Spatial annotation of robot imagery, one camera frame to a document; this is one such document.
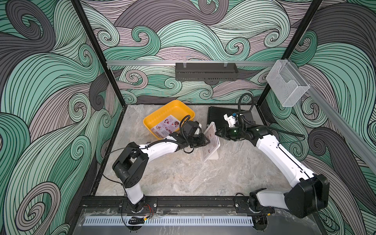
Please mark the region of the pink dessert menu sheet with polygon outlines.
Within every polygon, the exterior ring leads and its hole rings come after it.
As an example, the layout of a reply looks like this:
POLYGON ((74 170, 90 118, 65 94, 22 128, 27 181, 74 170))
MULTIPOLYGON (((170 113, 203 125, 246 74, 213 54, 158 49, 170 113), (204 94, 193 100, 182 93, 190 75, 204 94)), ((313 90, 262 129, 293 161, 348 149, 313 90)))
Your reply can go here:
POLYGON ((167 116, 163 121, 151 128, 151 132, 160 139, 169 136, 179 129, 180 121, 173 115, 167 116))

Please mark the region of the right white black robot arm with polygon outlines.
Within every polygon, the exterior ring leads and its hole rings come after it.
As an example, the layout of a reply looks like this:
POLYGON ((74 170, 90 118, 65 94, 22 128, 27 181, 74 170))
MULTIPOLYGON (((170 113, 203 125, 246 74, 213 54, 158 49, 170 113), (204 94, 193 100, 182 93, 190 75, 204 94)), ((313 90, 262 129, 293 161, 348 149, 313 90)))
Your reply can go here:
POLYGON ((263 125, 247 123, 243 116, 224 115, 227 122, 216 135, 229 141, 247 140, 262 151, 281 171, 291 186, 288 192, 259 189, 250 193, 250 209, 265 213, 267 209, 283 209, 304 218, 328 206, 330 182, 299 162, 263 125))

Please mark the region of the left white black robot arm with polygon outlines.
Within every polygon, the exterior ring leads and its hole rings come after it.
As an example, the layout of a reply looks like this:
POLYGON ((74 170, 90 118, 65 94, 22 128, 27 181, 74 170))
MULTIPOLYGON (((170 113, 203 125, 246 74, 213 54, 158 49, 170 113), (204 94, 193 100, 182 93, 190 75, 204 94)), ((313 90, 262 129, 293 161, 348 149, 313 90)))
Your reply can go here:
POLYGON ((129 143, 113 163, 112 169, 125 189, 128 202, 135 208, 142 207, 145 194, 141 189, 140 180, 149 162, 188 147, 195 150, 210 143, 198 122, 185 120, 177 132, 161 140, 144 145, 129 143))

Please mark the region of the black ribbed case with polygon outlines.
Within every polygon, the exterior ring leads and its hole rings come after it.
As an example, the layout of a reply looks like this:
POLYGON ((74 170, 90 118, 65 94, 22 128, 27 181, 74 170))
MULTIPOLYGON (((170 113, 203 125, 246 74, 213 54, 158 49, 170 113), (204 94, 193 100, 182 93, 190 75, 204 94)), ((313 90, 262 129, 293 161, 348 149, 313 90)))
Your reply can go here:
POLYGON ((226 126, 228 122, 224 116, 226 115, 227 117, 230 117, 230 116, 236 117, 236 114, 238 114, 238 112, 239 112, 238 109, 210 106, 208 108, 207 127, 212 122, 215 123, 215 126, 217 128, 226 126))

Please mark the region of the yellow plastic tray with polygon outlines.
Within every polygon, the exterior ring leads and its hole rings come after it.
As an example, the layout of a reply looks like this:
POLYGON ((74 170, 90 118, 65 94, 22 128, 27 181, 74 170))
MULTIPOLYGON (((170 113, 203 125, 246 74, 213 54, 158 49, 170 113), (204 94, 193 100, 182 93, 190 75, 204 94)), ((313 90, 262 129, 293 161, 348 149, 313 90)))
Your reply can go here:
POLYGON ((154 137, 161 140, 179 130, 180 122, 187 115, 193 120, 195 112, 183 102, 173 100, 145 117, 143 123, 154 137))

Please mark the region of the black wall-mounted shelf tray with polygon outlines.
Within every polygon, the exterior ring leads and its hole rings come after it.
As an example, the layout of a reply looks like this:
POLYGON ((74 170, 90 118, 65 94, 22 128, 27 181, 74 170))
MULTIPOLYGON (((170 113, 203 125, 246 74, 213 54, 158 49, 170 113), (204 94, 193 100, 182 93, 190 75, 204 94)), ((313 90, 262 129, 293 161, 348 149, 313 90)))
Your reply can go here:
POLYGON ((177 81, 203 81, 209 84, 219 81, 236 81, 239 75, 235 63, 222 64, 182 64, 175 65, 177 81))

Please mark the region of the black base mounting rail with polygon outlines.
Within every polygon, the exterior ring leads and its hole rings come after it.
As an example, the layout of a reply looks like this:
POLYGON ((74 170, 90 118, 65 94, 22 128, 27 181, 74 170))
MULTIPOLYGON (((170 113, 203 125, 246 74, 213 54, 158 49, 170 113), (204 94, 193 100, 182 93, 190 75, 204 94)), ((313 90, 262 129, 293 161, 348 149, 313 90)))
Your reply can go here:
POLYGON ((141 212, 152 209, 152 212, 179 209, 230 209, 236 213, 265 214, 274 213, 276 209, 289 211, 286 205, 261 203, 256 195, 250 196, 144 196, 139 203, 133 205, 126 196, 85 196, 80 207, 116 208, 119 212, 141 212))

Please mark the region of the clear acrylic wall pocket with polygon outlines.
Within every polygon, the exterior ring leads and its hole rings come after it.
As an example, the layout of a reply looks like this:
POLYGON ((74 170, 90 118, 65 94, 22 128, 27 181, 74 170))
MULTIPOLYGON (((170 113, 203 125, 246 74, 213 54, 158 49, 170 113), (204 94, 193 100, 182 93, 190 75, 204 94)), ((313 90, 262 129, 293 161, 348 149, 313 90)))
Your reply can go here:
POLYGON ((266 81, 283 107, 293 107, 310 88, 308 80, 288 59, 276 61, 266 81))

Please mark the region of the aluminium back wall rail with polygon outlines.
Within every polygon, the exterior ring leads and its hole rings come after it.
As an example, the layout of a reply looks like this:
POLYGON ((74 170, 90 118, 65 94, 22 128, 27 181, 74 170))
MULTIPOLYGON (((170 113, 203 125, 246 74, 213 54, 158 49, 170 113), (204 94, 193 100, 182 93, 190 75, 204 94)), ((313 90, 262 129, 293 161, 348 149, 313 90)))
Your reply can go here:
POLYGON ((177 63, 186 64, 222 64, 235 63, 240 67, 272 67, 274 61, 195 61, 195 60, 107 60, 107 66, 175 66, 177 63))

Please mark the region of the aluminium wall rail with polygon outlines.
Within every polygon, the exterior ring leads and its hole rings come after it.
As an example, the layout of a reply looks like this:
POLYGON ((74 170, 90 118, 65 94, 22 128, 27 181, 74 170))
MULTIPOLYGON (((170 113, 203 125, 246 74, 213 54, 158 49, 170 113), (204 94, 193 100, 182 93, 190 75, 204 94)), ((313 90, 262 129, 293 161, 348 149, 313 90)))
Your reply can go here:
POLYGON ((334 81, 311 65, 292 64, 301 79, 310 85, 308 95, 331 120, 358 156, 376 171, 376 90, 355 87, 355 80, 345 83, 343 68, 334 81))
POLYGON ((222 64, 235 63, 240 67, 272 67, 274 61, 195 61, 195 60, 107 60, 107 66, 175 66, 177 63, 186 64, 222 64))

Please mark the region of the aluminium right wall rail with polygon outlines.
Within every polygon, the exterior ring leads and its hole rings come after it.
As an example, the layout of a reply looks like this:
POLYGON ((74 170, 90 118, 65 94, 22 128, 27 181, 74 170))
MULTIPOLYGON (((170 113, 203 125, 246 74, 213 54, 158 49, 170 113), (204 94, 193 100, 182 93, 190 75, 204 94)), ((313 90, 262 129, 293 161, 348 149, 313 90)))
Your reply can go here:
POLYGON ((355 87, 355 80, 345 83, 343 68, 334 81, 311 65, 292 64, 301 79, 310 85, 308 95, 331 120, 358 156, 376 171, 376 90, 355 87))

